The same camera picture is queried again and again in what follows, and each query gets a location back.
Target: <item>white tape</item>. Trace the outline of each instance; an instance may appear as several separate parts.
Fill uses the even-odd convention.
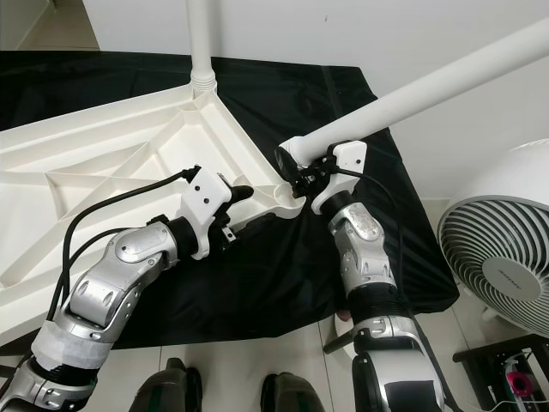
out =
[[[112,343],[96,342],[71,335],[54,322],[44,322],[31,345],[36,361],[50,371],[61,364],[80,369],[99,369],[111,351]]]

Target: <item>white wall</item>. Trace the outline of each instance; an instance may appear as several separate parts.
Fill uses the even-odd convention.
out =
[[[549,15],[547,0],[210,0],[214,54],[359,66],[378,96]],[[101,50],[189,53],[184,0],[84,0]],[[549,58],[393,126],[422,197],[549,137]]]
[[[47,6],[48,0],[0,0],[0,50],[16,50]]]

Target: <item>white fan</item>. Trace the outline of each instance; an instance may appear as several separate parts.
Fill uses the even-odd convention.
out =
[[[452,199],[438,239],[467,288],[549,336],[549,139],[512,149]]]

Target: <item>white pole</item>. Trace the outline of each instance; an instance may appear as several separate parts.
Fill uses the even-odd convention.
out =
[[[202,94],[217,88],[210,51],[208,0],[187,0],[187,19],[192,59],[190,84],[196,94]]]
[[[549,18],[281,146],[300,166],[309,166],[326,154],[330,144],[369,136],[548,55]]]

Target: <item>wire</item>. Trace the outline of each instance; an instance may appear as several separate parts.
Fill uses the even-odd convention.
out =
[[[381,183],[377,179],[374,179],[363,173],[357,173],[351,170],[341,169],[340,167],[337,167],[336,172],[340,174],[346,174],[347,176],[354,176],[355,178],[360,178],[360,179],[364,179],[364,180],[368,180],[369,182],[372,182],[379,189],[381,189],[381,191],[392,203],[393,209],[395,210],[395,214],[396,214],[396,231],[397,231],[396,284],[399,287],[399,294],[403,299],[406,299],[405,298],[406,294],[404,293],[404,285],[402,284],[403,283],[402,282],[402,261],[404,260],[404,246],[403,246],[404,241],[403,241],[402,224],[401,224],[401,213],[395,198],[393,197],[391,192],[383,185],[383,183]]]
[[[79,258],[80,255],[89,246],[91,246],[92,244],[97,242],[99,239],[102,239],[105,236],[108,236],[109,234],[120,233],[120,232],[122,232],[123,230],[126,230],[126,229],[127,229],[127,227],[117,227],[115,229],[105,230],[104,232],[101,232],[101,233],[93,236],[85,244],[80,246],[80,248],[75,252],[75,254],[70,257],[69,269],[76,262],[76,259]],[[53,292],[53,297],[51,298],[50,309],[48,311],[47,316],[45,317],[45,320],[53,320],[53,317],[55,316],[55,311],[57,310],[57,303],[59,303],[59,297],[61,295],[61,289],[62,288],[63,288],[63,277],[61,275],[59,275],[59,278],[57,279],[57,285],[55,286],[55,291]]]
[[[134,189],[133,191],[128,191],[126,193],[122,193],[121,195],[117,195],[115,197],[111,197],[109,199],[103,200],[101,202],[98,202],[89,208],[83,210],[81,213],[76,215],[76,217],[72,220],[72,222],[69,224],[69,227],[67,228],[67,232],[65,233],[64,239],[63,239],[63,256],[62,256],[62,271],[61,271],[61,283],[62,286],[60,287],[63,291],[63,298],[61,300],[62,304],[67,300],[69,297],[69,291],[70,291],[70,241],[72,239],[72,235],[76,229],[76,226],[78,223],[80,223],[86,216],[90,215],[96,210],[99,210],[101,208],[104,208],[105,206],[111,205],[116,202],[120,202],[121,200],[127,199],[129,197],[133,197],[136,195],[141,195],[142,193],[153,191],[154,189],[158,189],[162,186],[168,185],[171,182],[179,179],[179,178],[185,178],[189,177],[193,172],[197,172],[196,167],[195,169],[189,169],[189,170],[183,170],[179,173],[174,174],[173,176],[170,176],[169,178],[163,179],[159,182],[153,183],[151,185],[140,187],[139,189]]]
[[[486,409],[477,408],[476,406],[474,406],[471,403],[467,402],[469,407],[471,407],[475,410],[479,410],[480,412],[494,412],[497,408],[499,408],[504,403],[513,403],[515,405],[519,404],[517,401],[501,401],[501,402],[497,403],[496,406],[494,406],[492,409],[486,410]],[[522,401],[522,403],[549,403],[549,401]]]

